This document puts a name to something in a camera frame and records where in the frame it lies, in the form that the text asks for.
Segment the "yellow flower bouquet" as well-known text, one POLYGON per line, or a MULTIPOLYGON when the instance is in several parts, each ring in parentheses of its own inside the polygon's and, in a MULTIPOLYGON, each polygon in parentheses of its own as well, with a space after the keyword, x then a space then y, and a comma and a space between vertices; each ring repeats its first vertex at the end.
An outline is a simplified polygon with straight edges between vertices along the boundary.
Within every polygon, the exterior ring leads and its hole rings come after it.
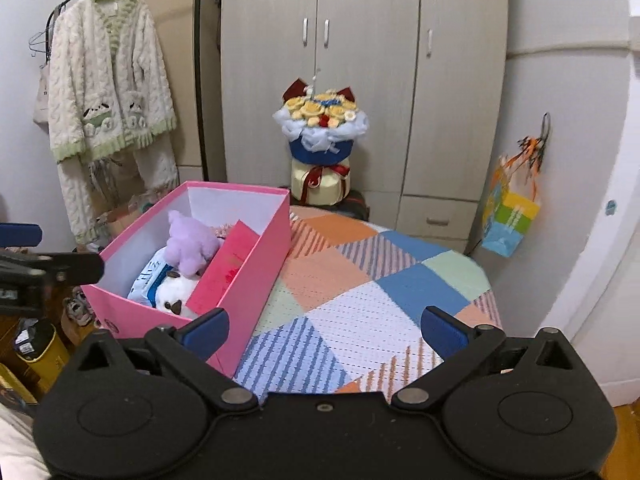
POLYGON ((326 90, 296 79, 283 92, 282 106, 273 114, 292 158, 291 195, 307 206, 335 206, 350 192, 349 157, 355 141, 369 129, 352 89, 326 90))

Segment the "purple plush toy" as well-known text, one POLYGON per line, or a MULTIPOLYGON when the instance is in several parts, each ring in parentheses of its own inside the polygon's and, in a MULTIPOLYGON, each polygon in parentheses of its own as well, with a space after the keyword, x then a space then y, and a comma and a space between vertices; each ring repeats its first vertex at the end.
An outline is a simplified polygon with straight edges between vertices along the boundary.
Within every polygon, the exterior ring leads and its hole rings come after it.
POLYGON ((168 211, 168 222, 164 259, 181 275, 193 278, 214 258, 221 245, 220 239, 213 228, 178 210, 168 211))

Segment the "pink floral cloth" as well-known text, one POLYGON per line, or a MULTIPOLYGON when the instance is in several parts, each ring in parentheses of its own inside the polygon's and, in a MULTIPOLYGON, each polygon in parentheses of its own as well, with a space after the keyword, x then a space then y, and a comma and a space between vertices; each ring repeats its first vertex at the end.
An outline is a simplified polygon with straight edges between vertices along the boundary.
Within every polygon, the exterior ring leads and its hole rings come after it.
POLYGON ((232 229, 235 227, 235 224, 223 224, 222 226, 213 226, 212 230, 214 231, 214 234, 216 235, 216 237, 221 238, 222 240, 225 240, 229 234, 231 233, 232 229))

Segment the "cream green knit cardigan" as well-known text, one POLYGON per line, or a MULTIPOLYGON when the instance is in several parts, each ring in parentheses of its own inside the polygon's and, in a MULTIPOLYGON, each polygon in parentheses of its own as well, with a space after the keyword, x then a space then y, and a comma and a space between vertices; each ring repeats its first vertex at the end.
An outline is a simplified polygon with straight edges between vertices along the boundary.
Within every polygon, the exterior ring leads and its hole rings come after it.
POLYGON ((48 133, 70 230, 98 236, 91 178, 122 153, 148 190, 179 181, 170 134, 177 116, 162 48, 143 0, 78 0, 54 24, 48 133))

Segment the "yellow bottle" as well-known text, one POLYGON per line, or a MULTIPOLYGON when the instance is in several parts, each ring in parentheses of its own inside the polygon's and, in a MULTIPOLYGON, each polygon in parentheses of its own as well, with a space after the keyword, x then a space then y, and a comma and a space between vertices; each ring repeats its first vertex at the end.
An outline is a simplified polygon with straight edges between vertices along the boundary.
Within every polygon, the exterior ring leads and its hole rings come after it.
POLYGON ((51 390, 70 360, 55 326, 46 318, 21 318, 13 339, 17 356, 38 376, 39 389, 51 390))

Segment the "colourful patchwork blanket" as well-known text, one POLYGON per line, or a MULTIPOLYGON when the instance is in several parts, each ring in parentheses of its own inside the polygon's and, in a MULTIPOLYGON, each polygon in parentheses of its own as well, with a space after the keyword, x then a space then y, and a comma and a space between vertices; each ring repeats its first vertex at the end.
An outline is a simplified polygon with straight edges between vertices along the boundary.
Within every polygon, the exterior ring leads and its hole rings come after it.
POLYGON ((421 335, 425 307, 500 322, 486 274, 460 252, 321 209, 294 206, 290 221, 290 252, 234 375, 258 398, 392 396, 442 362, 421 335))

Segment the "pink cardboard box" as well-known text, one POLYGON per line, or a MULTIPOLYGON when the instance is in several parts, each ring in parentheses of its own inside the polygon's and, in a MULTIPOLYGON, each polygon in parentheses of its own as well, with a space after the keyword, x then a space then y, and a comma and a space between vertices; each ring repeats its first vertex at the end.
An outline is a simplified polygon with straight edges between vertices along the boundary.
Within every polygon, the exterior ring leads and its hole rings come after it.
POLYGON ((284 188, 188 181, 137 218, 101 252, 101 281, 82 288, 102 326, 117 338, 138 338, 160 324, 189 322, 127 298, 145 263, 166 245, 171 210, 211 228, 231 226, 228 242, 245 248, 242 258, 219 249, 186 303, 193 312, 226 311, 229 335, 207 363, 231 377, 290 250, 290 196, 284 188))

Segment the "colourful paper gift bag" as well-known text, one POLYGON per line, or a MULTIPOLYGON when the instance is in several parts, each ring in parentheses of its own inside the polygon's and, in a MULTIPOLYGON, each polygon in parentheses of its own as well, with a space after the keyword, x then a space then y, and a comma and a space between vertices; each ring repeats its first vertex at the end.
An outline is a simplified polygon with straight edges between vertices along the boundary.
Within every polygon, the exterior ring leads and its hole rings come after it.
POLYGON ((546 138, 526 136, 515 155, 501 156, 490 179, 480 246, 509 258, 521 244, 541 207, 538 188, 546 138))

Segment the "white panda plush toy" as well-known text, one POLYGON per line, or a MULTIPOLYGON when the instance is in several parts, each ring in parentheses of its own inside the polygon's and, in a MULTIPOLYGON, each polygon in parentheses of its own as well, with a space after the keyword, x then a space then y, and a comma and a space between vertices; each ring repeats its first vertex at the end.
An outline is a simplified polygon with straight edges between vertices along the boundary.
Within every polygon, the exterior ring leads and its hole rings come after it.
POLYGON ((155 292, 155 307, 165 313, 195 320, 198 315, 186 306, 186 302, 198 286, 200 278, 187 278, 176 270, 169 270, 155 292))

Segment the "grey wardrobe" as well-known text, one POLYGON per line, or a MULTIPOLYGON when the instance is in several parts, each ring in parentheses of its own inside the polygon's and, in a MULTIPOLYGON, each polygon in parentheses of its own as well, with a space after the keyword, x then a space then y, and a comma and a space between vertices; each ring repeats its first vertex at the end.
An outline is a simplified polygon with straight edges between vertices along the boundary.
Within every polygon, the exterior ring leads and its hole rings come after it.
POLYGON ((285 89, 349 88, 368 132, 350 155, 372 220, 463 248, 497 128, 508 0, 221 0, 232 182, 287 186, 285 89))

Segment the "black suitcase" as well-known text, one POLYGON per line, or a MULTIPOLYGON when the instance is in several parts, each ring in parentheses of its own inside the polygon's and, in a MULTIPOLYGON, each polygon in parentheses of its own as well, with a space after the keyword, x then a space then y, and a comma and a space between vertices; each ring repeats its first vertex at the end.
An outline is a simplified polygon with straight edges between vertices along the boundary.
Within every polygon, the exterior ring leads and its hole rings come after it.
POLYGON ((340 216, 359 221, 370 219, 370 206, 363 195, 357 190, 351 190, 348 195, 337 204, 330 206, 311 206, 303 204, 290 194, 290 205, 299 218, 314 218, 322 214, 339 214, 340 216))

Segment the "light blue book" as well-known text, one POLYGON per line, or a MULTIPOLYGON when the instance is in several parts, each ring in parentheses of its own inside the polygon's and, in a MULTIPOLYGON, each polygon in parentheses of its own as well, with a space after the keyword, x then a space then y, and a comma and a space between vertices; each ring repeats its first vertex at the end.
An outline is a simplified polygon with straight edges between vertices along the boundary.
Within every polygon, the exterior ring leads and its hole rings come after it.
POLYGON ((156 307, 157 289, 172 270, 172 266, 165 259, 165 250, 165 247, 160 248, 144 266, 131 285, 128 300, 147 307, 156 307))

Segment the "red envelope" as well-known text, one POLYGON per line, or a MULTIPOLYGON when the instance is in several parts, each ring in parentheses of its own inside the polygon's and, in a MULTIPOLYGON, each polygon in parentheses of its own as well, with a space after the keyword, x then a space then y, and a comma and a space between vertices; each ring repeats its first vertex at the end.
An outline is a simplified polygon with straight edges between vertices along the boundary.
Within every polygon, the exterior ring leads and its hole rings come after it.
POLYGON ((198 316, 218 307, 219 301, 240 272, 259 235, 238 221, 209 263, 186 306, 198 316))

